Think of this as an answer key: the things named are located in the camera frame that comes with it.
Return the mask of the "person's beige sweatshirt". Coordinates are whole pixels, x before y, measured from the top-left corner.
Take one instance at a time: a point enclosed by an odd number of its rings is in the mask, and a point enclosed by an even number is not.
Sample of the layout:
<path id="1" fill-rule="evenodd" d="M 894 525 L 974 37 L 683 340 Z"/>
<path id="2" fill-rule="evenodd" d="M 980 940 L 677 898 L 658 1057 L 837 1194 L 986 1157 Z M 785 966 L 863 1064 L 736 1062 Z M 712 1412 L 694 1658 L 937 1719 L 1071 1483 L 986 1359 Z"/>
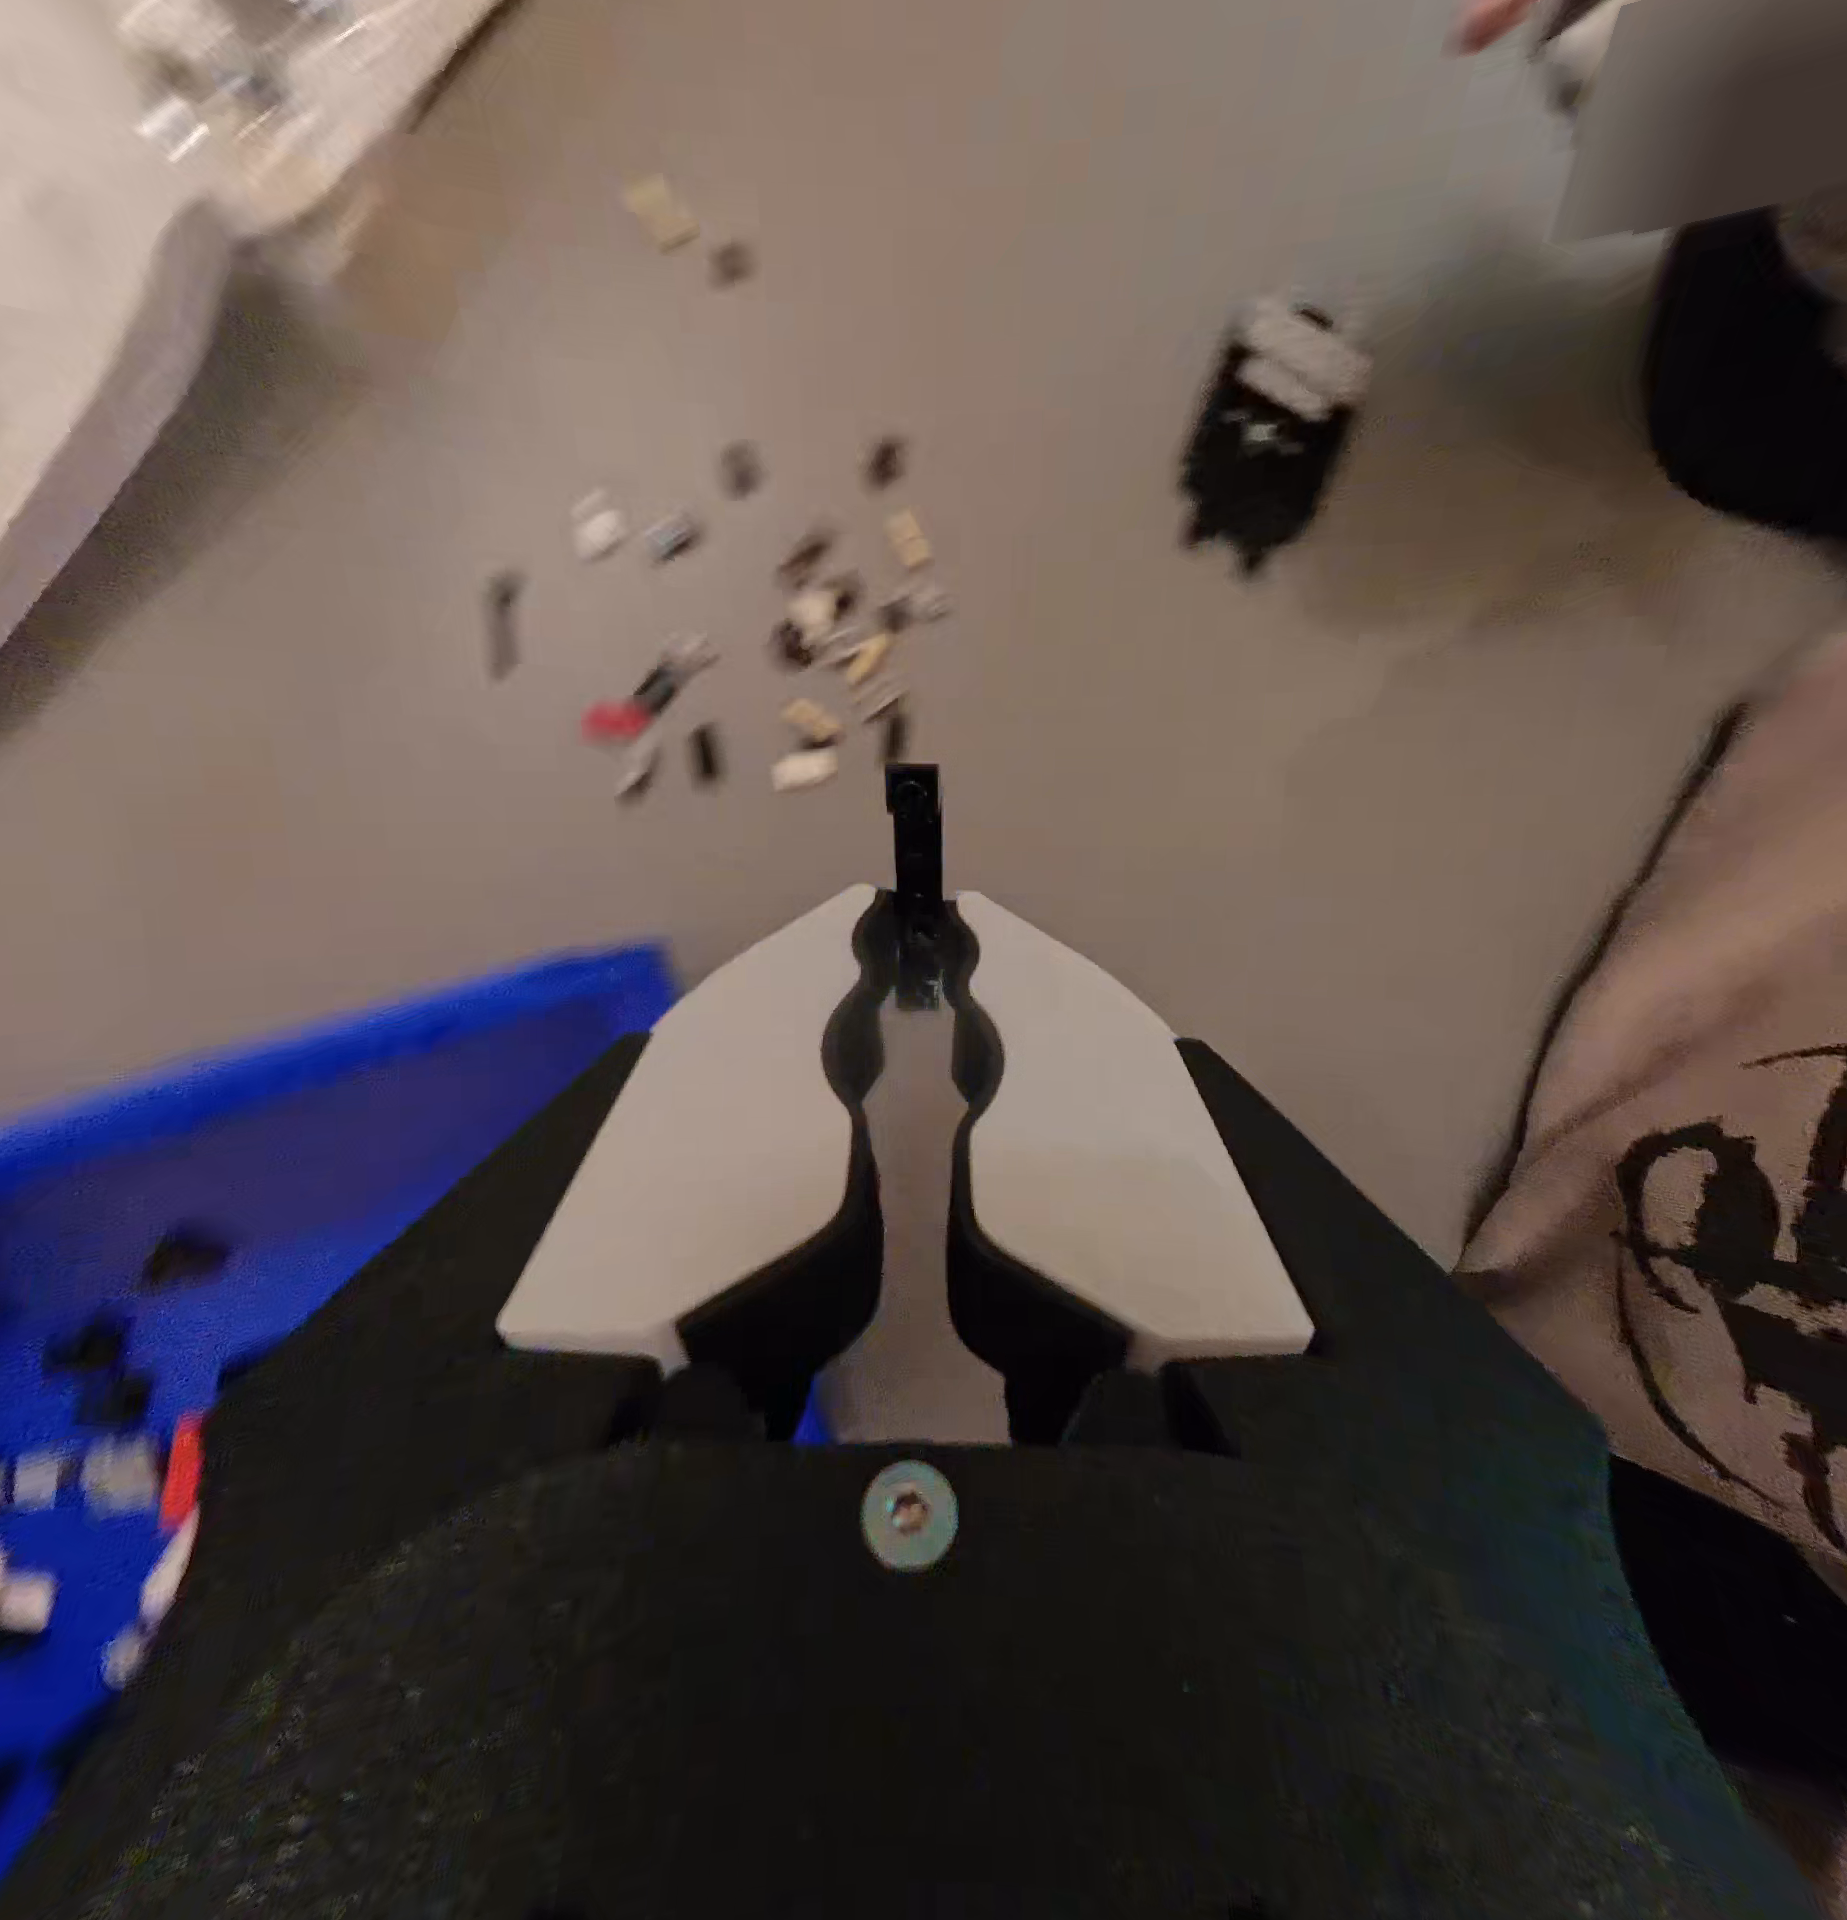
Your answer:
<path id="1" fill-rule="evenodd" d="M 1847 634 L 1727 726 L 1459 1274 L 1613 1453 L 1847 1582 Z"/>

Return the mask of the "person's black trousers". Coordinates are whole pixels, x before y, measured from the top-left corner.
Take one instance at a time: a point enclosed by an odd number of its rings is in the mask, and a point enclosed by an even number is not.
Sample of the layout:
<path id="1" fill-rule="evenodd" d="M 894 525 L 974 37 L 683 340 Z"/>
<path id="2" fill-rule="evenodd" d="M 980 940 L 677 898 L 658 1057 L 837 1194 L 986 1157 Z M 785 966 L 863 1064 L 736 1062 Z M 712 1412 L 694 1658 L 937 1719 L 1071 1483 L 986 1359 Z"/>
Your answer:
<path id="1" fill-rule="evenodd" d="M 1847 1815 L 1847 1600 L 1780 1534 L 1612 1456 L 1633 1602 L 1723 1764 Z"/>

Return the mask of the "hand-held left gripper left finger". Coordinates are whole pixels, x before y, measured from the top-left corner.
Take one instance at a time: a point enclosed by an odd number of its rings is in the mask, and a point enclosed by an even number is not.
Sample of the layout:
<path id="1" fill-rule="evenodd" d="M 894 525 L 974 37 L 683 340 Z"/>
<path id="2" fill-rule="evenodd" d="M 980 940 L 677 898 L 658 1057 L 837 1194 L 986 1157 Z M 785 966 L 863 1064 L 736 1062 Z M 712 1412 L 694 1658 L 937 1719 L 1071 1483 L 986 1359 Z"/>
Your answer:
<path id="1" fill-rule="evenodd" d="M 882 1298 L 878 907 L 847 886 L 657 1021 L 498 1315 L 510 1349 L 720 1369 L 795 1431 Z"/>

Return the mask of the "blue plastic bin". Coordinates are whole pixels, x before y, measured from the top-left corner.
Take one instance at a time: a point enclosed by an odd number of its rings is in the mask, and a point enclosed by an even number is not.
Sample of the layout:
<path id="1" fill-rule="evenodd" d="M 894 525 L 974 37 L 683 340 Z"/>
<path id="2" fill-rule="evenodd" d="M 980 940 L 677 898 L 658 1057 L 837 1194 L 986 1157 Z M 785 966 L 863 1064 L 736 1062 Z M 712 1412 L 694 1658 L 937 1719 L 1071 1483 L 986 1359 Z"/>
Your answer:
<path id="1" fill-rule="evenodd" d="M 661 945 L 579 950 L 0 1118 L 0 1546 L 57 1582 L 0 1637 L 0 1879 L 116 1699 L 103 1656 L 166 1546 L 162 1490 L 77 1486 L 176 1430 L 614 1043 L 677 998 Z"/>

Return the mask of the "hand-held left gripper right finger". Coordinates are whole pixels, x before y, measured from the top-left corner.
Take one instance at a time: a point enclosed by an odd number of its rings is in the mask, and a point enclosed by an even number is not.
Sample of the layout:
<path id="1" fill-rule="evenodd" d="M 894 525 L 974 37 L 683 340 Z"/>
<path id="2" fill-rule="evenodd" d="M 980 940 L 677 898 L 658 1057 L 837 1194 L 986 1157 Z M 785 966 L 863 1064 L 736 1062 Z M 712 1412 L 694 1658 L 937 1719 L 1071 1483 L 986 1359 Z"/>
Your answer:
<path id="1" fill-rule="evenodd" d="M 1303 1357 L 1313 1317 L 1167 1019 L 986 895 L 951 921 L 948 1306 L 1011 1438 L 1061 1438 L 1103 1375 Z"/>

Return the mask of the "thin black brick plate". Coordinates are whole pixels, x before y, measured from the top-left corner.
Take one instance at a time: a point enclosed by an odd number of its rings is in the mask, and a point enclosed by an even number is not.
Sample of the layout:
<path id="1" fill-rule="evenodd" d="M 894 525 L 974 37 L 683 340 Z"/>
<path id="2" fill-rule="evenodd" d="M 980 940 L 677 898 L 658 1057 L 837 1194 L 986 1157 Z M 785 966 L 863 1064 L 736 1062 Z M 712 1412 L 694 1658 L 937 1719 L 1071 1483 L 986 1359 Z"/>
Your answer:
<path id="1" fill-rule="evenodd" d="M 941 772 L 927 762 L 885 764 L 891 821 L 897 1003 L 929 1012 L 941 1003 L 945 960 Z"/>

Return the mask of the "scattered small toy bricks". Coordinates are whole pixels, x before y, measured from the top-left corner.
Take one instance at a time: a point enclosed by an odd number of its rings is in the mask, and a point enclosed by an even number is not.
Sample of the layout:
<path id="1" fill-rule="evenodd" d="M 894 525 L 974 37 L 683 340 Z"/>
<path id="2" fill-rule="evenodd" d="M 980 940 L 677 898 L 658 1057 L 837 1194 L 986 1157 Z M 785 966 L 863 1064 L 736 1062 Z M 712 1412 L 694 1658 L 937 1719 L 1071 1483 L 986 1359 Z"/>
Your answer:
<path id="1" fill-rule="evenodd" d="M 631 180 L 621 202 L 658 252 L 686 250 L 702 238 L 702 223 L 663 175 Z M 720 242 L 707 256 L 709 282 L 719 289 L 741 284 L 756 268 L 755 248 L 744 240 Z M 912 441 L 905 434 L 878 434 L 860 462 L 860 484 L 873 497 L 894 493 L 912 475 L 912 464 Z M 731 441 L 719 449 L 717 484 L 729 506 L 759 497 L 766 480 L 768 470 L 755 441 Z M 699 552 L 709 526 L 707 511 L 697 508 L 642 522 L 611 493 L 579 497 L 568 516 L 576 563 L 605 563 L 634 545 L 652 568 L 668 568 Z M 885 540 L 900 576 L 885 598 L 868 589 L 860 570 L 833 566 L 840 556 L 837 525 L 812 525 L 793 540 L 771 568 L 782 606 L 766 637 L 766 652 L 793 675 L 840 675 L 858 721 L 882 728 L 878 754 L 889 764 L 906 749 L 909 710 L 906 691 L 889 677 L 887 660 L 900 637 L 945 616 L 948 604 L 933 571 L 933 540 L 918 511 L 887 511 Z M 480 584 L 483 650 L 494 681 L 505 681 L 524 664 L 525 589 L 525 571 L 515 566 L 498 568 Z M 663 762 L 667 715 L 719 660 L 719 646 L 705 634 L 668 637 L 633 690 L 585 706 L 582 735 L 623 754 L 615 786 L 619 801 L 639 800 L 652 786 Z M 840 743 L 854 726 L 840 710 L 814 695 L 798 695 L 782 706 L 781 724 L 788 747 L 771 761 L 774 790 L 809 790 L 838 777 Z M 725 749 L 714 719 L 691 731 L 688 751 L 697 781 L 717 784 L 725 777 Z"/>

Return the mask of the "heap of toy bricks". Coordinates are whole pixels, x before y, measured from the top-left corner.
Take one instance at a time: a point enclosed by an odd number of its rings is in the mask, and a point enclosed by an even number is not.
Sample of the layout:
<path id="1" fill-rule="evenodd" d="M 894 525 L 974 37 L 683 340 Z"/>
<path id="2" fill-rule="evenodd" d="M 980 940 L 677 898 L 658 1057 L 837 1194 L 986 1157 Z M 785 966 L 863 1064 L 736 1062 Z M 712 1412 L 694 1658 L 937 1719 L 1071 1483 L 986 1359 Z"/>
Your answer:
<path id="1" fill-rule="evenodd" d="M 141 1671 L 191 1567 L 202 1416 L 181 1419 L 168 1441 L 153 1431 L 153 1375 L 130 1362 L 132 1327 L 120 1311 L 100 1310 L 77 1327 L 46 1335 L 35 1306 L 4 1301 L 0 1351 L 13 1355 L 18 1336 L 37 1347 L 44 1375 L 76 1385 L 76 1424 L 85 1435 L 0 1455 L 0 1516 L 44 1512 L 73 1490 L 88 1521 L 157 1519 L 162 1549 L 141 1577 L 136 1614 L 105 1641 L 96 1663 L 105 1690 L 120 1692 Z M 0 1544 L 0 1645 L 38 1645 L 53 1625 L 59 1597 L 57 1574 L 16 1564 Z"/>

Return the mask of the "black toy car chassis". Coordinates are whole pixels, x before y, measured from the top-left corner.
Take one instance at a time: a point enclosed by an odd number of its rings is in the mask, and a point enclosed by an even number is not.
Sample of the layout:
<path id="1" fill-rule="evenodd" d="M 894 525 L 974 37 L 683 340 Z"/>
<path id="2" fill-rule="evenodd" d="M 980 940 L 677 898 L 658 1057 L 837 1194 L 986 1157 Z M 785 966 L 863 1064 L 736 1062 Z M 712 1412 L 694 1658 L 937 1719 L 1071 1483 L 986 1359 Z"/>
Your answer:
<path id="1" fill-rule="evenodd" d="M 1328 311 L 1251 300 L 1218 347 L 1179 459 L 1183 546 L 1221 545 L 1251 581 L 1302 540 L 1335 481 L 1369 371 Z"/>

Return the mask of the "grey desk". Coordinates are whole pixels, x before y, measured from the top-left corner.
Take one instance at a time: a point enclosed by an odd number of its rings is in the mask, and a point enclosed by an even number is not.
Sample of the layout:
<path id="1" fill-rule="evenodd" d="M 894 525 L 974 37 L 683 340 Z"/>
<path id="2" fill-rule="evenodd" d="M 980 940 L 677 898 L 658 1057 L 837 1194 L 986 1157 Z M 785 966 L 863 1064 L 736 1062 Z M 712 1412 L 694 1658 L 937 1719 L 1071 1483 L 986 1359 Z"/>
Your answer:
<path id="1" fill-rule="evenodd" d="M 877 596 L 974 892 L 1220 1051 L 1431 1252 L 1540 1016 L 1731 696 L 1847 628 L 1847 561 L 1698 508 L 1635 397 L 1657 250 L 1547 242 L 1560 128 L 1454 4 L 522 4 L 418 128 L 334 331 L 224 381 L 0 668 L 0 1110 L 540 950 L 694 982 L 891 890 L 878 728 L 770 781 L 771 568 Z M 658 252 L 663 175 L 702 223 Z M 709 282 L 720 242 L 755 248 Z M 1369 388 L 1256 578 L 1181 541 L 1223 334 L 1308 300 Z M 912 441 L 873 497 L 860 462 Z M 768 480 L 731 506 L 725 443 Z M 705 509 L 576 563 L 568 516 Z M 525 571 L 494 681 L 480 584 Z M 652 786 L 582 713 L 720 660 Z M 719 724 L 725 777 L 692 777 Z"/>

